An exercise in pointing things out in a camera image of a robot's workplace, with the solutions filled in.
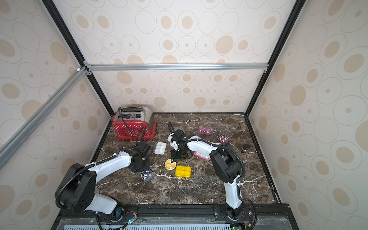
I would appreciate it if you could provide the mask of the magenta pillbox clear lid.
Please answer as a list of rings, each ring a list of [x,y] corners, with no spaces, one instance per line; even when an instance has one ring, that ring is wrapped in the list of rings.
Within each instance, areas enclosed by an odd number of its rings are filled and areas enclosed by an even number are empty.
[[[217,141],[219,143],[225,143],[225,142],[230,142],[231,139],[232,139],[232,136],[233,134],[230,132],[230,131],[219,131],[217,134],[216,134],[216,138],[217,138]]]

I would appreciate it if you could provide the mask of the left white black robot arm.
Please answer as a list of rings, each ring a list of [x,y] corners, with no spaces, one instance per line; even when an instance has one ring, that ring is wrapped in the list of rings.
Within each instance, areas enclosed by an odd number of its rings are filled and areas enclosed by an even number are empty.
[[[128,168],[134,173],[147,171],[152,147],[144,142],[146,129],[139,130],[135,144],[122,148],[112,156],[86,165],[73,164],[55,192],[55,203],[60,209],[75,213],[90,211],[109,215],[114,220],[123,216],[121,202],[95,192],[95,186],[105,177]]]

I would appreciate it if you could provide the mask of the dark blue round pillbox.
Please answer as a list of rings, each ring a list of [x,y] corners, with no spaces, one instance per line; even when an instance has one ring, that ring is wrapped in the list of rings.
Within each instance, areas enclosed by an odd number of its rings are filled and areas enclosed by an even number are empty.
[[[142,180],[146,183],[149,182],[154,177],[154,172],[151,169],[143,171],[141,173]]]

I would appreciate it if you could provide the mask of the magenta pillbox rear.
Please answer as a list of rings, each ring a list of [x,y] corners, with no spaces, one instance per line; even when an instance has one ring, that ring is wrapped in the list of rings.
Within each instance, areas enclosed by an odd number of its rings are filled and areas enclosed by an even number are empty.
[[[211,134],[211,127],[208,126],[200,126],[198,128],[198,134],[199,135],[210,135]]]

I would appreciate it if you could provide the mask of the red rectangular pillbox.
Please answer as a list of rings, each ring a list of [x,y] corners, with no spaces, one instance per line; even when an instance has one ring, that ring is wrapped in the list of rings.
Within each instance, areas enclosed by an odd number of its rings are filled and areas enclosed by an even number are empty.
[[[209,154],[203,154],[203,153],[200,153],[200,152],[197,152],[197,151],[195,151],[194,152],[194,155],[196,156],[196,157],[198,157],[198,158],[200,158],[200,159],[203,159],[203,160],[205,160],[205,161],[210,161],[210,156],[209,156]]]

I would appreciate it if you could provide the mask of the rear aluminium frame rail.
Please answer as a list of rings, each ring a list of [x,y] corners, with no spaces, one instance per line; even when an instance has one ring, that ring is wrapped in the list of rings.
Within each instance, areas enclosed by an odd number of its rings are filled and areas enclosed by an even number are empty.
[[[80,69],[88,72],[158,72],[158,71],[236,71],[268,69],[267,63],[184,63],[184,64],[90,64]]]

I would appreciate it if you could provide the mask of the red and silver toaster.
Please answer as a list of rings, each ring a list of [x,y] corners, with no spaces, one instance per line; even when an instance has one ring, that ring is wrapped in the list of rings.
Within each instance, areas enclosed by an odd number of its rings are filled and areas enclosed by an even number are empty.
[[[118,139],[151,140],[155,137],[157,121],[150,124],[153,112],[145,106],[121,106],[112,117]]]

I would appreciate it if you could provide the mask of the white six-cell pillbox clear lid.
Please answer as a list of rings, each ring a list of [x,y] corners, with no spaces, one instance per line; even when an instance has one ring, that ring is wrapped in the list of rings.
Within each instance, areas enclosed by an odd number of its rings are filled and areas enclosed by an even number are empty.
[[[149,141],[148,144],[150,145],[152,152],[157,155],[164,155],[167,144],[164,142],[155,142]]]

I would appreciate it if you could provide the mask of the small dark brown bottle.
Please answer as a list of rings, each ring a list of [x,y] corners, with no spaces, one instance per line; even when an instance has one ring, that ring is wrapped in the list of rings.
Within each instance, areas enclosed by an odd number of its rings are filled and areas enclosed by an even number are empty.
[[[241,155],[245,155],[247,153],[247,151],[250,149],[250,145],[249,144],[243,144],[242,149],[241,149]]]

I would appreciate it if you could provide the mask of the aluminium frame rail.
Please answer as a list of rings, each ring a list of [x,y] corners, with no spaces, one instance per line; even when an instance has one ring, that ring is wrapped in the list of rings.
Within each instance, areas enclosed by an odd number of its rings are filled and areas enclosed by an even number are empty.
[[[267,63],[184,63],[184,64],[90,64],[80,69],[88,72],[158,72],[158,71],[236,71],[268,69]]]
[[[57,107],[60,101],[66,96],[71,88],[86,75],[87,68],[81,67],[80,70],[63,83],[55,93],[25,122],[25,124],[14,134],[1,148],[1,168],[3,168],[25,141],[32,135],[38,126],[47,116]]]

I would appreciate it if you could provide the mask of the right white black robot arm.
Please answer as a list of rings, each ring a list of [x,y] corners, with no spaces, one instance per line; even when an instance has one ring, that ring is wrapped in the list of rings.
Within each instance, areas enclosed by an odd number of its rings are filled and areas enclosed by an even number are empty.
[[[174,130],[170,121],[167,124],[171,162],[190,159],[195,152],[210,158],[216,175],[224,183],[227,215],[231,220],[239,219],[243,210],[240,181],[245,177],[245,167],[232,146],[227,142],[213,143],[197,135],[186,135],[180,129]]]

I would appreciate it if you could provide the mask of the left aluminium frame rail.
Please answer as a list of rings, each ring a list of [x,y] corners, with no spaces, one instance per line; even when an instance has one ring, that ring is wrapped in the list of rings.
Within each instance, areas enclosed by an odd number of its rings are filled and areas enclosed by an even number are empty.
[[[55,93],[25,122],[25,124],[14,134],[1,148],[1,168],[3,168],[25,141],[32,135],[38,126],[47,116],[57,107],[60,101],[66,96],[71,88],[86,75],[87,68],[81,67],[80,70],[63,83]]]

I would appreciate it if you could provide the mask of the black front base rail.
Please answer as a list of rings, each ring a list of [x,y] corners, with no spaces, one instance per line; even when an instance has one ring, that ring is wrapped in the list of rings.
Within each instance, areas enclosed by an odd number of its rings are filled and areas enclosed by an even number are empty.
[[[224,205],[126,205],[112,221],[106,214],[62,210],[53,230],[297,230],[287,204],[245,204],[237,220]]]

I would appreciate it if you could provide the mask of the yellow round pillbox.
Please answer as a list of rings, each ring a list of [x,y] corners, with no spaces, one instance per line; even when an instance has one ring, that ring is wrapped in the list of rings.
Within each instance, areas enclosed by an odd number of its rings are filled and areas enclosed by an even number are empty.
[[[173,162],[171,162],[170,159],[168,159],[168,160],[165,161],[164,166],[167,170],[171,171],[171,170],[174,170],[176,168],[176,163],[173,163]]]

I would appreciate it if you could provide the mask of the yellow lidded rectangular pillbox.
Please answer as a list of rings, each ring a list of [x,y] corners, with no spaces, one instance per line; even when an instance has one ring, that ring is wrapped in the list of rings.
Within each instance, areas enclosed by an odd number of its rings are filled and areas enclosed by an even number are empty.
[[[180,178],[190,178],[191,177],[191,167],[189,166],[176,166],[175,176]]]

